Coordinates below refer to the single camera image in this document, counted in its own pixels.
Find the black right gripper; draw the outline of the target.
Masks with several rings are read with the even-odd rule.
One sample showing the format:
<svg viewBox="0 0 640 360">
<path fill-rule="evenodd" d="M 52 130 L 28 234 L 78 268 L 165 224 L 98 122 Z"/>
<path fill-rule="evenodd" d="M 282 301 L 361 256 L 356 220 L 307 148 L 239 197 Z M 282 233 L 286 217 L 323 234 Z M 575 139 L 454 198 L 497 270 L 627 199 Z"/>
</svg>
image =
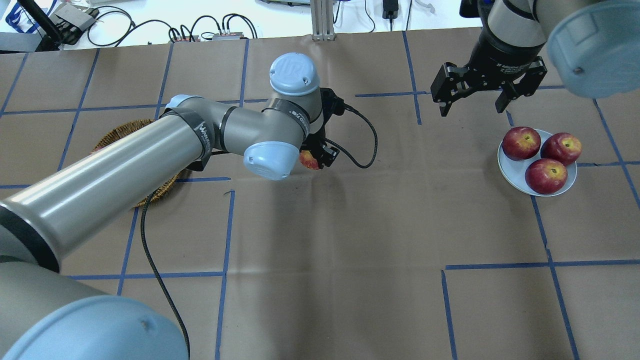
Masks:
<svg viewBox="0 0 640 360">
<path fill-rule="evenodd" d="M 541 44 L 512 45 L 491 30 L 482 30 L 467 64 L 445 62 L 430 85 L 432 100 L 439 103 L 441 116 L 448 116 L 455 101 L 480 91 L 501 91 L 494 103 L 498 114 L 519 97 L 535 94 L 547 74 L 539 55 L 542 48 Z"/>
</svg>

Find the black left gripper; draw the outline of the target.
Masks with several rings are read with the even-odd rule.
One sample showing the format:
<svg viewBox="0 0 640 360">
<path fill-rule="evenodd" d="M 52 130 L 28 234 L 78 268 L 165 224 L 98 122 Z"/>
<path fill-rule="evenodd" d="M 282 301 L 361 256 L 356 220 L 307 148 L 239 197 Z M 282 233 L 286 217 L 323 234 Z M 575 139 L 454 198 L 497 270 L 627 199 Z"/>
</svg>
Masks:
<svg viewBox="0 0 640 360">
<path fill-rule="evenodd" d="M 320 170 L 330 167 L 340 153 L 340 150 L 335 146 L 329 146 L 329 142 L 326 139 L 326 124 L 323 124 L 318 131 L 310 133 L 306 137 L 302 142 L 300 152 L 302 150 L 312 153 L 318 164 L 320 164 Z"/>
</svg>

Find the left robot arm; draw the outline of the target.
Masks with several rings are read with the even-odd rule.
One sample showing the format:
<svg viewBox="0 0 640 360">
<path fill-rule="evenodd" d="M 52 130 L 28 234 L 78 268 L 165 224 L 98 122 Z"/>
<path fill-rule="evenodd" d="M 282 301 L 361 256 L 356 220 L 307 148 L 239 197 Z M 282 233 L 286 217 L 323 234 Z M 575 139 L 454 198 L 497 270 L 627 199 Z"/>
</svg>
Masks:
<svg viewBox="0 0 640 360">
<path fill-rule="evenodd" d="M 338 155 L 321 138 L 346 109 L 322 88 L 308 55 L 277 57 L 261 111 L 176 95 L 157 120 L 1 201 L 3 360 L 188 360 L 185 324 L 141 301 L 109 295 L 60 273 L 62 260 L 183 170 L 236 154 L 250 172 L 287 178 L 300 153 L 329 166 Z"/>
</svg>

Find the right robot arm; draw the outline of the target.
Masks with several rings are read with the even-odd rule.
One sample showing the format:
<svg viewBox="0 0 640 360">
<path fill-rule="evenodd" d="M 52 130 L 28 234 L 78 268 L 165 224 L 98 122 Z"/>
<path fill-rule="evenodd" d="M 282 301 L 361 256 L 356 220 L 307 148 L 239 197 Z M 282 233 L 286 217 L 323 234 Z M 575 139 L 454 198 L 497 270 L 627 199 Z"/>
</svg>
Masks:
<svg viewBox="0 0 640 360">
<path fill-rule="evenodd" d="M 639 88 L 640 3 L 637 0 L 462 0 L 462 18 L 482 30 L 464 66 L 442 64 L 432 100 L 445 117 L 454 102 L 500 91 L 498 113 L 530 97 L 546 77 L 546 48 L 564 88 L 588 99 Z"/>
</svg>

